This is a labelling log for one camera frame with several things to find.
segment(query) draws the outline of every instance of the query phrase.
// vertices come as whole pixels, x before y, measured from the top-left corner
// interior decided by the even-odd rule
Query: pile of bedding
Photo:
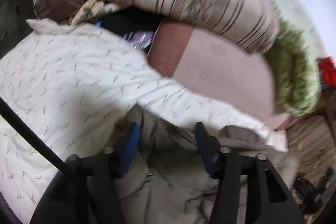
[[[287,32],[284,21],[269,0],[82,0],[84,4],[76,8],[77,1],[38,0],[35,10],[41,18],[77,25],[133,5],[208,29],[248,52],[267,52],[276,41],[266,55],[275,78],[275,103],[292,116],[300,116],[312,112],[318,102],[320,80],[315,57],[301,35],[290,38],[294,47],[282,42]]]
[[[117,35],[91,24],[28,24],[34,32],[0,60],[0,96],[63,160],[97,153],[136,103],[183,128],[233,124],[287,150],[284,132],[162,77]],[[2,118],[0,133],[0,191],[26,224],[56,169]]]

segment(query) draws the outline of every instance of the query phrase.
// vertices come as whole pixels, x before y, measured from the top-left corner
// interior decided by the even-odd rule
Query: black pole
[[[85,185],[79,183],[76,176],[42,140],[20,119],[18,115],[0,97],[0,115],[14,128],[36,151],[44,156],[58,170],[60,170],[78,189],[88,201],[92,211],[95,213],[95,200]]]

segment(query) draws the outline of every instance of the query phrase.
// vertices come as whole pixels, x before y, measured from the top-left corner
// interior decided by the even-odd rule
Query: red cloth
[[[319,69],[322,71],[323,80],[329,85],[336,86],[336,68],[330,57],[320,61]]]

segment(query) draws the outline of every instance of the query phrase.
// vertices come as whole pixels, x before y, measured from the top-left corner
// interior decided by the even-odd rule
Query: black fabric
[[[317,217],[313,224],[334,224],[336,223],[336,191],[331,196],[328,204]]]
[[[1,224],[22,224],[13,213],[6,200],[0,193],[0,223]]]
[[[100,26],[123,37],[126,34],[137,31],[155,32],[162,19],[162,15],[129,7],[105,16]]]

